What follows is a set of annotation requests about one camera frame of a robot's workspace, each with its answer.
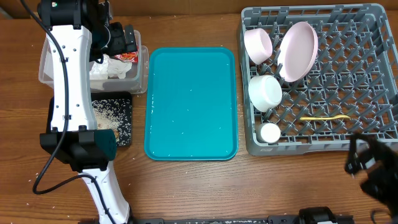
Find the red snack wrapper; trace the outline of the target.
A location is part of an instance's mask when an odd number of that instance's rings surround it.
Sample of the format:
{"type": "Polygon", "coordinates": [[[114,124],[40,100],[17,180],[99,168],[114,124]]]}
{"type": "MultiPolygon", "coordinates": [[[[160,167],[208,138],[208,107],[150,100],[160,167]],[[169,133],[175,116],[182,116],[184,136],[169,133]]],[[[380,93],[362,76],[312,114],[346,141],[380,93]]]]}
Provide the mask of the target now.
{"type": "Polygon", "coordinates": [[[128,53],[115,55],[114,58],[118,59],[122,62],[137,63],[139,54],[138,54],[138,52],[128,52],[128,53]]]}

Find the white napkin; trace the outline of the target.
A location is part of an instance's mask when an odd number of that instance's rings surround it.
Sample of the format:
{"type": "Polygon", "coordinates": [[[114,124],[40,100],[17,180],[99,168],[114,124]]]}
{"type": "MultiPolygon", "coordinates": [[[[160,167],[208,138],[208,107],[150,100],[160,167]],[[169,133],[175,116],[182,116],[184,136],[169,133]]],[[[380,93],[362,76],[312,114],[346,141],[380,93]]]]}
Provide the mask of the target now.
{"type": "Polygon", "coordinates": [[[105,55],[103,63],[93,62],[90,70],[90,80],[123,79],[131,68],[131,62],[123,62],[105,55]]]}

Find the yellow plastic spoon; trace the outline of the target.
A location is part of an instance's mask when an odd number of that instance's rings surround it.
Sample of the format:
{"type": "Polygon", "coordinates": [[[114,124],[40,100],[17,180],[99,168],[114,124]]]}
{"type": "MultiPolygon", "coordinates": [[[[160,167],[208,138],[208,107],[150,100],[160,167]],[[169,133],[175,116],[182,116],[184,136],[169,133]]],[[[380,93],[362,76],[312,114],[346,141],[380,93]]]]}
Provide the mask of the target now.
{"type": "Polygon", "coordinates": [[[330,117],[301,117],[299,120],[301,121],[329,121],[329,120],[335,120],[335,119],[351,119],[350,116],[347,116],[345,114],[339,114],[336,116],[330,116],[330,117]]]}

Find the small white cup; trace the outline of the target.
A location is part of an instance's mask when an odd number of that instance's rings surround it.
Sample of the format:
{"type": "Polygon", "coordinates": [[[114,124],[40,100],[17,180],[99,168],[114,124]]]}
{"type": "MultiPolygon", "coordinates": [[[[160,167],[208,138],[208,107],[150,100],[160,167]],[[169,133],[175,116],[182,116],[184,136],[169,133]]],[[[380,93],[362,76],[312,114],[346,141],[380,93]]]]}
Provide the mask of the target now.
{"type": "Polygon", "coordinates": [[[280,128],[274,123],[262,123],[256,127],[257,140],[260,142],[276,143],[280,135],[280,128]]]}

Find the brown food scrap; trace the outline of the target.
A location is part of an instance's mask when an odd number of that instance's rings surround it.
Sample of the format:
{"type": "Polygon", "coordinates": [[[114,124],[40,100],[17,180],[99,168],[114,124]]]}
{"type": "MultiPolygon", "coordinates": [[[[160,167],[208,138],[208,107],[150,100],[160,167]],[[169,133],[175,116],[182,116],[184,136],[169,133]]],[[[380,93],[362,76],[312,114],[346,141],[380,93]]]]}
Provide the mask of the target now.
{"type": "Polygon", "coordinates": [[[116,129],[114,129],[113,133],[114,133],[116,140],[119,141],[119,132],[116,129]]]}

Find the cream green bowl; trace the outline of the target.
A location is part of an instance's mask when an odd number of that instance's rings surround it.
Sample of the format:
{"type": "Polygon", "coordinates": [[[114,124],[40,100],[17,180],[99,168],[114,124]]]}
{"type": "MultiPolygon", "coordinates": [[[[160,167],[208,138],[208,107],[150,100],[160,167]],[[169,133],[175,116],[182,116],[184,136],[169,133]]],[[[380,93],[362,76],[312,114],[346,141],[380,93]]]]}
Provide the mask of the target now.
{"type": "Polygon", "coordinates": [[[282,101],[282,89],[271,75],[253,77],[248,86],[249,98],[260,112],[275,108],[282,101]]]}

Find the large white plate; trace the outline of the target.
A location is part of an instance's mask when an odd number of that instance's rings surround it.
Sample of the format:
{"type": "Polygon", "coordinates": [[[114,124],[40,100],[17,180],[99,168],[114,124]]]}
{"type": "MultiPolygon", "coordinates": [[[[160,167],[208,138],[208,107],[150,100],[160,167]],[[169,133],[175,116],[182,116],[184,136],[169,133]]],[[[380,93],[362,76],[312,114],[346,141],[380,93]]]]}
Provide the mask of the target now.
{"type": "Polygon", "coordinates": [[[303,78],[313,67],[318,51],[318,36],[307,22],[294,24],[285,34],[279,47],[277,64],[279,75],[286,82],[303,78]]]}

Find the pink bowl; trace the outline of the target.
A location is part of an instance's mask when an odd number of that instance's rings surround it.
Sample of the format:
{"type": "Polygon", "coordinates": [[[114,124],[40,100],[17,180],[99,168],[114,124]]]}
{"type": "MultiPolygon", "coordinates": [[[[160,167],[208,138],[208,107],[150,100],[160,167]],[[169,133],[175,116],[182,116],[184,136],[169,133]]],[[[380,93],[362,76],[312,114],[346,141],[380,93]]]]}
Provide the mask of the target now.
{"type": "Polygon", "coordinates": [[[244,46],[249,58],[257,65],[265,62],[273,53],[271,38],[261,28],[244,33],[244,46]]]}

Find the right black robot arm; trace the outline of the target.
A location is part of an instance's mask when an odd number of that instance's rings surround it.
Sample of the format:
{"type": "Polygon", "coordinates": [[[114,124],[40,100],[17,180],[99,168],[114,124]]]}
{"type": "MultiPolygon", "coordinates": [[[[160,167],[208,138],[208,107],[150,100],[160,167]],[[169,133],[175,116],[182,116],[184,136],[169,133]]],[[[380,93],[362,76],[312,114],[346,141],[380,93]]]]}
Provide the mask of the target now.
{"type": "Polygon", "coordinates": [[[361,190],[386,205],[391,222],[397,223],[397,153],[377,139],[354,133],[349,140],[345,172],[354,176],[361,170],[368,174],[361,190]]]}

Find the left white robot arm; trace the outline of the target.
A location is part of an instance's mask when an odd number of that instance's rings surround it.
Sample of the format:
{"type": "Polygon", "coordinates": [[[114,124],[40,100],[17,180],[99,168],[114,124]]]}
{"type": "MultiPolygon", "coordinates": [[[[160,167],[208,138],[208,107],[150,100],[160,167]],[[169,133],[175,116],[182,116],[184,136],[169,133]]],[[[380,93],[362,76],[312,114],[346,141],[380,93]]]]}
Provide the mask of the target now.
{"type": "Polygon", "coordinates": [[[40,145],[85,182],[100,223],[132,223],[113,166],[116,137],[95,118],[89,65],[136,51],[134,29],[111,20],[109,2],[44,0],[34,19],[46,33],[53,66],[51,121],[40,145]]]}

